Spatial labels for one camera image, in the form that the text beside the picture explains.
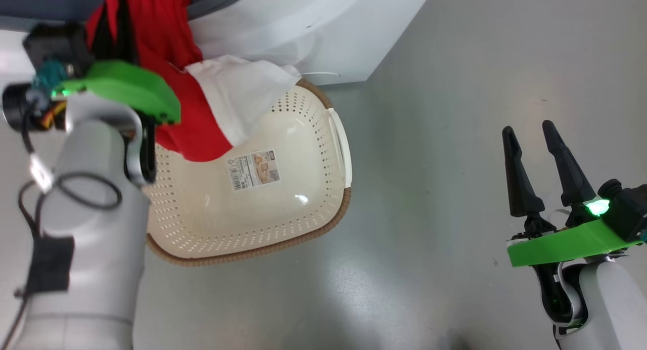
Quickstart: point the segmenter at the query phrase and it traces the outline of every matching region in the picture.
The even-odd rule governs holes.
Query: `beige plastic basket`
[[[344,127],[305,80],[251,140],[222,158],[193,163],[157,149],[157,182],[145,189],[152,202],[147,244],[176,265],[224,263],[314,239],[339,223],[350,202]]]

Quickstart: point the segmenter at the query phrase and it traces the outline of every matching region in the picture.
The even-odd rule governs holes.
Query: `white washing machine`
[[[0,82],[29,78],[22,50],[35,22],[87,20],[102,0],[0,0]],[[317,84],[366,80],[425,0],[194,0],[205,58],[294,64]]]

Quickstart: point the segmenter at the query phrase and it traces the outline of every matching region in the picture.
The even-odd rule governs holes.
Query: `green plastic part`
[[[608,254],[640,243],[641,241],[622,240],[602,220],[596,220],[511,245],[508,247],[508,256],[513,267],[529,267]]]
[[[64,95],[82,90],[126,104],[155,117],[158,124],[180,122],[180,101],[166,81],[121,60],[95,62],[85,78],[66,80],[56,88],[56,92]]]

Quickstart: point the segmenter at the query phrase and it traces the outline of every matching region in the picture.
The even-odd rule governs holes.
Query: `brown woven rim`
[[[326,108],[333,107],[332,104],[330,104],[330,100],[328,99],[328,97],[326,97],[326,95],[321,90],[319,90],[319,88],[317,88],[315,85],[305,80],[305,78],[301,79],[296,85],[303,87],[306,90],[309,90],[310,92],[312,92],[315,96],[317,96],[317,98],[319,98],[321,103],[323,103],[323,105]],[[257,257],[259,255],[274,253],[275,251],[290,248],[291,246],[295,246],[303,242],[306,242],[308,240],[312,240],[316,237],[319,237],[329,232],[335,226],[337,226],[339,221],[341,221],[341,219],[344,217],[350,202],[351,202],[351,189],[349,187],[344,189],[344,198],[342,198],[342,205],[339,207],[339,211],[337,211],[337,214],[335,215],[335,217],[333,217],[333,219],[330,220],[326,225],[323,225],[321,228],[318,228],[317,230],[314,230],[309,233],[305,233],[301,236],[293,237],[289,240],[285,240],[282,242],[277,242],[277,244],[263,246],[262,248],[251,249],[247,251],[241,251],[240,253],[231,253],[231,254],[217,255],[215,257],[204,257],[204,258],[180,258],[180,257],[176,257],[175,255],[171,255],[168,252],[166,252],[166,250],[162,249],[157,244],[157,242],[155,242],[155,239],[153,239],[153,236],[150,233],[146,233],[146,245],[148,246],[148,249],[150,249],[153,253],[157,254],[157,256],[159,256],[163,260],[166,260],[171,264],[180,265],[181,267],[200,267],[202,265],[214,265],[214,264],[220,264],[220,263],[225,263],[225,262],[234,261],[234,260],[242,260],[245,258]]]

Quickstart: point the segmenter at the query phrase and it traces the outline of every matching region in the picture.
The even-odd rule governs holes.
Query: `gray floor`
[[[533,273],[506,257],[523,220],[508,215],[501,129],[515,127],[547,212],[561,207],[561,188],[544,119],[594,187],[647,182],[645,4],[429,0],[368,82],[326,88],[353,151],[339,226],[216,267],[173,267],[148,252],[135,348],[557,348]],[[18,138],[0,133],[13,149]],[[0,162],[3,172],[18,172],[16,162]],[[0,183],[11,203],[18,182]],[[20,224],[16,212],[7,220]],[[2,235],[26,245],[8,233],[14,226]],[[25,269],[2,262],[26,265],[28,254],[0,255],[12,273],[2,283],[6,324]],[[621,262],[647,292],[647,250],[631,255]]]

